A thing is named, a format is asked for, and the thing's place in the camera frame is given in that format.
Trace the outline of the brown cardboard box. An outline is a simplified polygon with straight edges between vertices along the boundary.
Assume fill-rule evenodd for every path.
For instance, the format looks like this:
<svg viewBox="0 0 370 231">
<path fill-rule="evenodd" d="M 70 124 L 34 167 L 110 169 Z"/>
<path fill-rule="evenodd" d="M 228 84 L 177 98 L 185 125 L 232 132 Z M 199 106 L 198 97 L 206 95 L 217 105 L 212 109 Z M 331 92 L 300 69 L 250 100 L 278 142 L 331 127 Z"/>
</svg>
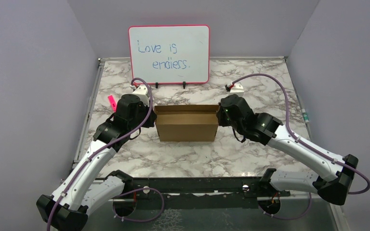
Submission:
<svg viewBox="0 0 370 231">
<path fill-rule="evenodd" d="M 213 142 L 218 130 L 219 105 L 159 105 L 156 129 L 160 141 Z"/>
</svg>

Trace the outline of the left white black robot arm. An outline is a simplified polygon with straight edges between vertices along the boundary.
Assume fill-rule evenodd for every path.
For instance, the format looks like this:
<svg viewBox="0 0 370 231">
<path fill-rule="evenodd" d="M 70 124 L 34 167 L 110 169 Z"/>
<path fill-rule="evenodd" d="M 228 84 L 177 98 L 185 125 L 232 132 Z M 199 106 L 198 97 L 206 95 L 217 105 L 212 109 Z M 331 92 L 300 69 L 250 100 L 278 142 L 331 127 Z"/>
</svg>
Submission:
<svg viewBox="0 0 370 231">
<path fill-rule="evenodd" d="M 47 230 L 80 231 L 99 206 L 115 196 L 124 198 L 132 193 L 132 184 L 115 175 L 91 185 L 134 132 L 154 127 L 153 107 L 150 93 L 121 96 L 116 111 L 97 127 L 88 150 L 69 176 L 50 195 L 43 194 L 37 200 Z"/>
</svg>

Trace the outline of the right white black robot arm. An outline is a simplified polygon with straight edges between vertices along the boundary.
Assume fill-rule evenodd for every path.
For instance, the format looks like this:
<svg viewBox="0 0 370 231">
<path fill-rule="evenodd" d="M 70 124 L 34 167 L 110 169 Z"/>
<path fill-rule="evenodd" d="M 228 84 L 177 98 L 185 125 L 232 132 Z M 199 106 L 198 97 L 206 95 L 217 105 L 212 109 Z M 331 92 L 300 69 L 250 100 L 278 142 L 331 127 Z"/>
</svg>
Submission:
<svg viewBox="0 0 370 231">
<path fill-rule="evenodd" d="M 236 94 L 221 99 L 217 117 L 221 127 L 231 127 L 244 140 L 282 151 L 311 169 L 308 173 L 275 170 L 259 182 L 263 195 L 294 190 L 316 193 L 334 205 L 345 203 L 357 157 L 334 154 L 304 138 L 293 138 L 281 120 L 268 113 L 254 113 L 246 100 Z"/>
</svg>

